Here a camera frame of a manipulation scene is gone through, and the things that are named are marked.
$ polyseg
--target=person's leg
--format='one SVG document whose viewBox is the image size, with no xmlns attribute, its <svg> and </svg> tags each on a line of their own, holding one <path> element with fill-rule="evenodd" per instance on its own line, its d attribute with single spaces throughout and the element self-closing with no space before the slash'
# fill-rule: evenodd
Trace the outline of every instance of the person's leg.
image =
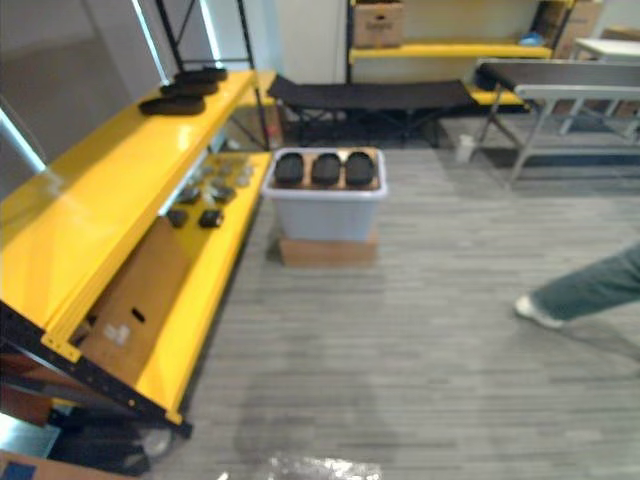
<svg viewBox="0 0 640 480">
<path fill-rule="evenodd" d="M 562 321 L 640 300 L 640 243 L 558 278 L 529 297 L 535 308 Z"/>
</svg>

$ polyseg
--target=clear plastic bin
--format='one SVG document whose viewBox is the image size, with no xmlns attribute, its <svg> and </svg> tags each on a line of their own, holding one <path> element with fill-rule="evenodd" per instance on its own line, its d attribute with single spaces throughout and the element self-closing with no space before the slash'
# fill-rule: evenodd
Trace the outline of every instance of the clear plastic bin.
<svg viewBox="0 0 640 480">
<path fill-rule="evenodd" d="M 387 196 L 384 155 L 376 152 L 379 187 L 376 190 L 303 190 L 273 187 L 278 159 L 287 153 L 336 153 L 342 161 L 351 148 L 283 148 L 274 153 L 262 194 L 273 200 L 280 226 L 294 240 L 364 242 L 373 228 L 378 203 Z"/>
</svg>

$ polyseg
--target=yellow metal shelf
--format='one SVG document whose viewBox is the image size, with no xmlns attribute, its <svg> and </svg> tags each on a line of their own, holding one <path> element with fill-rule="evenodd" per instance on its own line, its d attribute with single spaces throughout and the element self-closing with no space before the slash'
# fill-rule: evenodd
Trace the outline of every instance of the yellow metal shelf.
<svg viewBox="0 0 640 480">
<path fill-rule="evenodd" d="M 237 189 L 236 198 L 224 208 L 225 220 L 219 229 L 198 227 L 197 220 L 206 208 L 201 201 L 186 208 L 188 224 L 176 230 L 194 263 L 136 384 L 139 393 L 174 418 L 179 418 L 180 402 L 242 244 L 270 158 L 268 153 L 249 157 L 254 167 L 251 183 Z"/>
<path fill-rule="evenodd" d="M 352 48 L 349 61 L 358 58 L 411 57 L 523 57 L 551 58 L 546 47 L 525 47 L 508 43 L 421 43 L 397 48 Z"/>
<path fill-rule="evenodd" d="M 480 90 L 473 86 L 467 86 L 469 94 L 480 105 L 493 105 L 496 101 L 496 92 L 488 92 L 486 90 Z M 523 102 L 515 93 L 502 92 L 500 97 L 500 105 L 522 105 Z"/>
<path fill-rule="evenodd" d="M 0 295 L 50 348 L 73 357 L 64 340 L 254 82 L 230 73 L 196 116 L 132 105 L 2 202 Z"/>
<path fill-rule="evenodd" d="M 276 99 L 267 95 L 267 90 L 273 83 L 273 80 L 276 78 L 276 72 L 273 70 L 264 70 L 262 72 L 258 72 L 258 88 L 260 89 L 260 98 L 262 99 L 262 104 L 265 107 L 275 105 Z M 238 104 L 239 107 L 255 107 L 256 106 L 256 96 L 253 93 L 253 89 L 248 91 L 240 100 Z"/>
</svg>

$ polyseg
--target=shoe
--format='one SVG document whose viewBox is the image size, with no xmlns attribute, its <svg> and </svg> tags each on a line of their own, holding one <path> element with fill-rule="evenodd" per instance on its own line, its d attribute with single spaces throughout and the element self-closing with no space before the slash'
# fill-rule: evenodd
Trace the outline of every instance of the shoe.
<svg viewBox="0 0 640 480">
<path fill-rule="evenodd" d="M 529 295 L 520 297 L 516 301 L 514 309 L 518 316 L 536 322 L 538 325 L 550 330 L 560 330 L 567 324 L 564 320 L 558 320 L 540 311 L 540 309 L 533 304 Z"/>
</svg>

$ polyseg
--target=black foam pad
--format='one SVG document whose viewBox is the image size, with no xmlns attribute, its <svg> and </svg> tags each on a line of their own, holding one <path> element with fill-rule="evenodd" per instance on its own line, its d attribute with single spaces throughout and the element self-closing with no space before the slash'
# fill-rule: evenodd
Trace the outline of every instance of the black foam pad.
<svg viewBox="0 0 640 480">
<path fill-rule="evenodd" d="M 294 186 L 302 182 L 304 168 L 302 155 L 299 153 L 286 153 L 278 159 L 274 175 L 280 185 Z"/>
<path fill-rule="evenodd" d="M 176 95 L 201 97 L 203 95 L 211 95 L 217 91 L 217 83 L 172 83 L 160 87 L 160 93 L 165 97 Z"/>
<path fill-rule="evenodd" d="M 373 181 L 375 165 L 369 155 L 364 152 L 353 152 L 345 164 L 347 185 L 364 187 Z"/>
<path fill-rule="evenodd" d="M 176 82 L 183 83 L 212 83 L 222 82 L 228 78 L 226 68 L 203 68 L 202 70 L 186 70 L 174 75 Z"/>
<path fill-rule="evenodd" d="M 204 112 L 202 97 L 175 96 L 147 100 L 138 105 L 145 115 L 197 115 Z"/>
<path fill-rule="evenodd" d="M 340 158 L 335 153 L 323 153 L 313 161 L 311 181 L 316 185 L 329 187 L 340 179 Z"/>
</svg>

